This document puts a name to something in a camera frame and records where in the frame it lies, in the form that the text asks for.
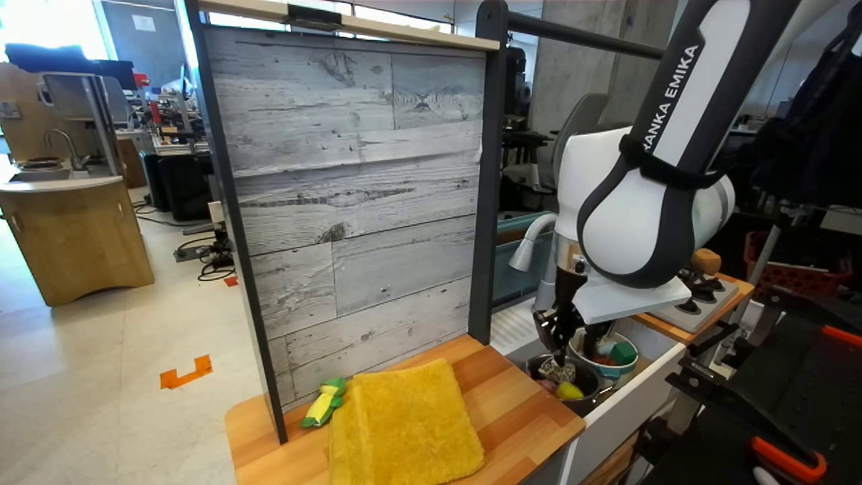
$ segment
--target black cable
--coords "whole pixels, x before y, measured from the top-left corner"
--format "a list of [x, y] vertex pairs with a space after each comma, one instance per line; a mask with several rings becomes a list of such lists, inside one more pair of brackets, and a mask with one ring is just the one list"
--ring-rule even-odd
[[205, 264], [196, 275], [198, 282], [212, 282], [212, 279], [224, 279], [233, 275], [233, 266], [216, 266], [216, 264]]
[[209, 252], [212, 244], [216, 244], [212, 236], [185, 240], [183, 244], [177, 244], [177, 247], [173, 251], [173, 258], [174, 258], [174, 262], [191, 262], [191, 258], [201, 262], [201, 255]]

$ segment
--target gray wood texture board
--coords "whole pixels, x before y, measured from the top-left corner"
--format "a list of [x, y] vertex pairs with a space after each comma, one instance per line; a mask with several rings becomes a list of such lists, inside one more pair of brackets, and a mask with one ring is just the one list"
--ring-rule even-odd
[[279, 403], [462, 333], [484, 57], [205, 41]]

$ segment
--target wall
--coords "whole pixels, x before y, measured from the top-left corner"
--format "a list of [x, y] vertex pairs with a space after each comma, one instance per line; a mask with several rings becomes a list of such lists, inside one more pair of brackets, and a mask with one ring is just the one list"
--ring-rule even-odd
[[462, 333], [484, 57], [240, 29], [206, 47], [282, 406]]
[[[542, 19], [620, 38], [621, 12], [625, 0], [546, 0]], [[558, 130], [578, 96], [608, 92], [612, 72], [614, 53], [542, 38], [531, 126]]]
[[[663, 47], [670, 41], [675, 4], [678, 4], [675, 0], [649, 0], [649, 3], [625, 0], [620, 38]], [[608, 104], [601, 117], [602, 126], [620, 126], [636, 117], [655, 69], [656, 69], [655, 60], [614, 53]]]
[[117, 60], [132, 60], [150, 85], [179, 77], [185, 64], [177, 12], [169, 0], [101, 3]]

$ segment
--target orange object on floor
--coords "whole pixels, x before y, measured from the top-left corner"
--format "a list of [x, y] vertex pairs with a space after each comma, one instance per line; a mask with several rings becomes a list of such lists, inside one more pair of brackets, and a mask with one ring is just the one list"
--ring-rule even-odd
[[209, 355], [196, 355], [193, 357], [193, 372], [187, 372], [187, 375], [177, 375], [177, 369], [161, 372], [161, 388], [179, 388], [179, 386], [185, 386], [185, 382], [191, 382], [196, 378], [205, 378], [209, 372], [212, 372]]

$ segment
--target black metal frame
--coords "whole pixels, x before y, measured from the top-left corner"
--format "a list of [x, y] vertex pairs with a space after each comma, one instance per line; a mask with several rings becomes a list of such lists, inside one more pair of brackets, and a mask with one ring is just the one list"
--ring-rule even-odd
[[608, 35], [597, 35], [597, 31], [587, 31], [587, 29], [575, 29], [575, 26], [566, 26], [566, 23], [555, 23], [555, 20], [543, 20], [543, 19], [534, 19], [534, 15], [523, 15], [523, 12], [509, 12], [509, 29], [539, 35], [539, 38], [552, 38], [552, 41], [559, 41], [559, 43], [578, 43], [578, 46], [589, 46], [589, 47], [645, 57], [645, 60], [663, 60], [666, 57], [666, 50], [655, 47], [655, 46], [640, 46], [640, 43], [629, 43], [629, 41], [620, 41], [620, 38], [608, 38]]
[[497, 175], [504, 150], [504, 76], [505, 76], [505, 3], [493, 3], [493, 11], [477, 15], [477, 38], [497, 41], [497, 50], [484, 53], [484, 109], [482, 109], [482, 161], [478, 161], [478, 201], [477, 236], [469, 295], [469, 333], [489, 341], [493, 311], [493, 264], [496, 264], [496, 216], [497, 216]]
[[[212, 69], [209, 69], [209, 53], [206, 53], [206, 43], [205, 43], [205, 20], [201, 20], [205, 12], [196, 0], [174, 0], [174, 8], [177, 8], [183, 41], [191, 43], [191, 46], [185, 46], [185, 50], [196, 53], [196, 68], [191, 68], [191, 76], [198, 85], [201, 109], [206, 115], [212, 165], [216, 165], [216, 175], [220, 181], [220, 193], [224, 193], [224, 205], [225, 205], [225, 216], [229, 216], [232, 240], [237, 247], [233, 252], [240, 262], [240, 275], [253, 275], [251, 258], [248, 258], [244, 225], [240, 219], [233, 170], [232, 170], [229, 150], [225, 150], [225, 138], [224, 138], [224, 126], [220, 126], [220, 109], [217, 109], [216, 82], [212, 82]], [[257, 307], [257, 287], [256, 287], [253, 278], [241, 278], [241, 286], [248, 294], [248, 311], [251, 311], [253, 337], [257, 344], [257, 367], [260, 367], [263, 382], [267, 382], [267, 406], [268, 406], [268, 417], [274, 426], [274, 435], [276, 435], [276, 441], [287, 441], [287, 429], [284, 429], [284, 419], [279, 413], [279, 390], [276, 390], [276, 380], [274, 380], [274, 369], [271, 369], [267, 328], [263, 328], [260, 307]]]

